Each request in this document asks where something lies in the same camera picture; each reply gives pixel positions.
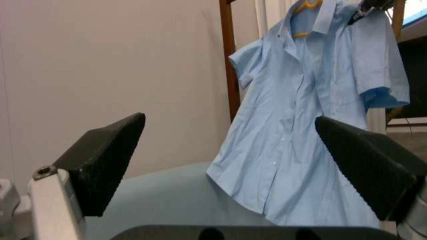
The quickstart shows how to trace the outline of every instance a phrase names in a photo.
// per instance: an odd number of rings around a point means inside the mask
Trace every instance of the shirt collar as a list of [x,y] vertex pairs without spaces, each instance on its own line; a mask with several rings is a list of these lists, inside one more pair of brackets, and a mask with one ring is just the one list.
[[[285,40],[287,37],[292,37],[290,33],[290,23],[293,13],[296,8],[303,4],[306,0],[299,0],[294,3],[288,10],[286,17],[282,21],[278,36]],[[320,5],[319,12],[317,14],[316,20],[314,21],[312,31],[318,32],[320,34],[326,35],[329,32],[331,26],[332,18],[334,17],[335,6],[337,5],[337,0],[323,0],[323,3]]]

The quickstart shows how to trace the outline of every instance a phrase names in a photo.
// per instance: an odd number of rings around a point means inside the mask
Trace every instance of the yellow hanger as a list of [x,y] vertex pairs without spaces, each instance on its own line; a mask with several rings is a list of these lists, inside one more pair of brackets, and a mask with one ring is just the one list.
[[317,8],[318,6],[320,6],[322,4],[323,0],[317,0],[314,3],[310,3],[309,1],[305,1],[303,4],[301,4],[301,6],[299,6],[294,12],[293,15],[297,15],[299,14],[302,10],[304,9],[314,9]]
[[[301,4],[294,12],[293,15],[297,15],[299,14],[302,10],[304,9],[314,9],[317,8],[318,6],[320,6],[322,4],[323,0],[317,0],[314,3],[310,3],[309,1],[305,1],[303,4]],[[292,35],[292,37],[294,39],[296,38],[305,38],[309,33],[308,32],[299,32],[299,33],[295,33]]]

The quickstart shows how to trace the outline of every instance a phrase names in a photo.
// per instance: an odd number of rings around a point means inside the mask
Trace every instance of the light blue shirt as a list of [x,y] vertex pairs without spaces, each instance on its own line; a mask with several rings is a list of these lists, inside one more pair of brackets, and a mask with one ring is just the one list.
[[[378,11],[348,26],[356,9],[324,0],[320,8],[288,14],[230,56],[239,84],[248,89],[207,174],[275,224],[378,227],[314,124],[324,115],[366,129],[368,108],[409,103],[387,17]],[[300,32],[309,34],[291,37]]]

